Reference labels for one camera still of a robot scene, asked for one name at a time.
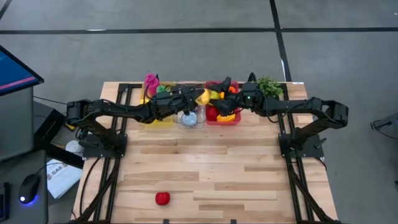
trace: pink bottle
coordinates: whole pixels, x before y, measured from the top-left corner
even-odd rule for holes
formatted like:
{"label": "pink bottle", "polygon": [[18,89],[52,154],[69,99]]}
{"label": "pink bottle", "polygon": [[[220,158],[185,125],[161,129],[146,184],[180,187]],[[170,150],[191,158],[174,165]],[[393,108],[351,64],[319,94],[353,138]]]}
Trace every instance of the pink bottle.
{"label": "pink bottle", "polygon": [[148,87],[147,95],[153,97],[156,94],[156,88],[160,85],[159,80],[152,73],[148,73],[145,77],[145,88]]}

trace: green plant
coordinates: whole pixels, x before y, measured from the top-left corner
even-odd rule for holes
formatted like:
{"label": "green plant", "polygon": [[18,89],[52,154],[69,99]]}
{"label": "green plant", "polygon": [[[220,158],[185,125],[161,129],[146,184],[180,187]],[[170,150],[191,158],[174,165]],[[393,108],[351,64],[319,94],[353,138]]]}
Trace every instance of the green plant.
{"label": "green plant", "polygon": [[259,85],[260,90],[263,91],[267,97],[273,98],[283,94],[280,84],[269,77],[259,78],[257,84]]}

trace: butcher block tabletop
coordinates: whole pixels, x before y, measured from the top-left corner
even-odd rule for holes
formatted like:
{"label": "butcher block tabletop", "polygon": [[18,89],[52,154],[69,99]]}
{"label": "butcher block tabletop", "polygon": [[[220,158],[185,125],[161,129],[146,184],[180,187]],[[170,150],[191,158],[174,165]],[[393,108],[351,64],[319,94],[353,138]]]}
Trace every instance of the butcher block tabletop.
{"label": "butcher block tabletop", "polygon": [[[101,98],[116,101],[119,84],[105,82]],[[286,85],[290,100],[307,98],[303,83]],[[140,88],[133,89],[131,105],[139,104],[140,95]],[[112,117],[97,121],[110,128]],[[312,116],[294,114],[294,121],[297,127],[305,126]],[[153,127],[128,119],[126,134],[128,144],[121,159],[112,223],[162,223],[163,219],[170,223],[230,223],[231,219],[238,223],[295,223],[286,163],[279,149],[280,128],[267,118],[244,110],[235,126],[205,124],[201,129],[181,129],[174,123]],[[95,160],[85,161],[75,214],[83,180]],[[88,179],[83,210],[97,194],[103,161],[99,160]],[[325,167],[314,158],[303,158],[303,163],[310,193],[327,215],[337,219]],[[170,192],[170,203],[157,205],[157,192]],[[101,219],[105,218],[108,194]],[[301,193],[299,197],[306,219]]]}

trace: gray floor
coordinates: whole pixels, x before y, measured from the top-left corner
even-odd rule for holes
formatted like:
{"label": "gray floor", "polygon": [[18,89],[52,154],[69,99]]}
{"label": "gray floor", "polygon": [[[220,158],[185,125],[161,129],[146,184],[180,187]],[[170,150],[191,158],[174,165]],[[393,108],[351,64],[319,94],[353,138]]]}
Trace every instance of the gray floor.
{"label": "gray floor", "polygon": [[[398,27],[395,0],[276,3],[283,28]],[[13,0],[0,20],[0,30],[272,26],[268,0]],[[398,32],[291,33],[284,42],[293,81],[350,108],[347,128],[322,134],[339,219],[396,223],[398,143],[369,123],[398,112]],[[95,99],[104,81],[143,80],[147,72],[164,80],[245,80],[249,72],[284,80],[273,33],[0,35],[0,44],[45,78],[35,95],[60,101]],[[75,192],[52,201],[50,223],[68,220]]]}

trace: monitor screen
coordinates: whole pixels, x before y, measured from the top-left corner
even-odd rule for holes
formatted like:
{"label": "monitor screen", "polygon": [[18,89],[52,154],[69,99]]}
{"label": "monitor screen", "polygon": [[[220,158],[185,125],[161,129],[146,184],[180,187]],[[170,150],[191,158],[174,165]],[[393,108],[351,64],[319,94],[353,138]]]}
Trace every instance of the monitor screen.
{"label": "monitor screen", "polygon": [[0,96],[42,82],[38,74],[0,46]]}

